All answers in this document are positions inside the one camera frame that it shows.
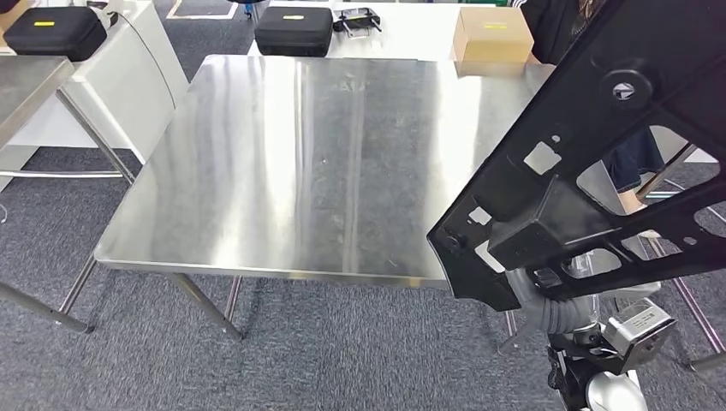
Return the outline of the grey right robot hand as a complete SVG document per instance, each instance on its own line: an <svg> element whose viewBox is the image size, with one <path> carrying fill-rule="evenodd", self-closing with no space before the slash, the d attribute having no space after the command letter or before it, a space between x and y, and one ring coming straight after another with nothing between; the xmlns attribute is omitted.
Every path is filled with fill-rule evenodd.
<svg viewBox="0 0 726 411"><path fill-rule="evenodd" d="M538 323L545 307L545 298L539 293L524 269L507 271L505 275L517 301L526 313L527 319Z"/></svg>

